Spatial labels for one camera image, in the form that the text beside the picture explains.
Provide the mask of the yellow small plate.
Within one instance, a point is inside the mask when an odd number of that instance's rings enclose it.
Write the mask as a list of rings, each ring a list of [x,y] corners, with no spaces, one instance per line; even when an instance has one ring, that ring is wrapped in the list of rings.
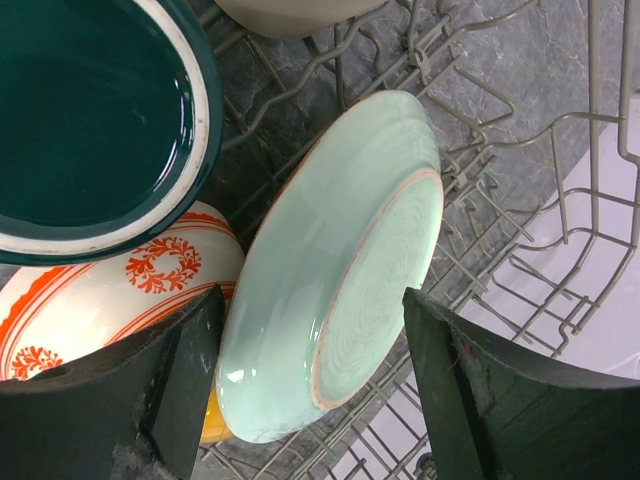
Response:
[[[233,437],[221,414],[216,390],[213,389],[208,399],[200,442],[219,443]]]

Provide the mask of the beige ceramic cup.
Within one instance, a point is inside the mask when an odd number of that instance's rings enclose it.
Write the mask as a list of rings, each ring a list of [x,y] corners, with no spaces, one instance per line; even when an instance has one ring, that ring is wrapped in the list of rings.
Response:
[[[219,0],[216,5],[251,32],[296,39],[372,11],[383,0]]]

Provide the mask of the dark green mug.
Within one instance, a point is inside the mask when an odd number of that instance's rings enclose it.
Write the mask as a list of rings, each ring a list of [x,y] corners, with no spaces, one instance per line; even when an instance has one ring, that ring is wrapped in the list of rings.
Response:
[[[219,69],[186,2],[3,2],[2,262],[142,245],[194,203],[223,129]]]

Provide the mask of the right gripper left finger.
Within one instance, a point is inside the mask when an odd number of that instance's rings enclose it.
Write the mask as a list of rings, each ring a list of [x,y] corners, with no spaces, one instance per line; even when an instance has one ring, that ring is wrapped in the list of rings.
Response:
[[[190,478],[224,314],[214,288],[90,355],[2,382],[2,478]]]

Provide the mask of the white orange patterned bowl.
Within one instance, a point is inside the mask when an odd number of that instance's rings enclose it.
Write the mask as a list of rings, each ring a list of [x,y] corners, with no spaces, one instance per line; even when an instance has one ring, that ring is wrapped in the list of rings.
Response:
[[[1,288],[1,378],[26,381],[146,328],[214,286],[230,299],[244,254],[196,202],[147,243],[108,259],[21,267]]]

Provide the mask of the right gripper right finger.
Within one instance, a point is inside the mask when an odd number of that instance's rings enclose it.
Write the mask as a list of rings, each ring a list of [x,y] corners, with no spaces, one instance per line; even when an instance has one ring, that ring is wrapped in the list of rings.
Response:
[[[639,383],[545,357],[407,289],[439,479],[636,479]]]

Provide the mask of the light green flower plate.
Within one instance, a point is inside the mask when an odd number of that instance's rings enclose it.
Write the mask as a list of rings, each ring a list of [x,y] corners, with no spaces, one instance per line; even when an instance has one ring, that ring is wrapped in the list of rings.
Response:
[[[246,442],[269,443],[344,405],[390,352],[444,209],[421,102],[377,92],[311,148],[249,248],[224,326],[216,393]]]

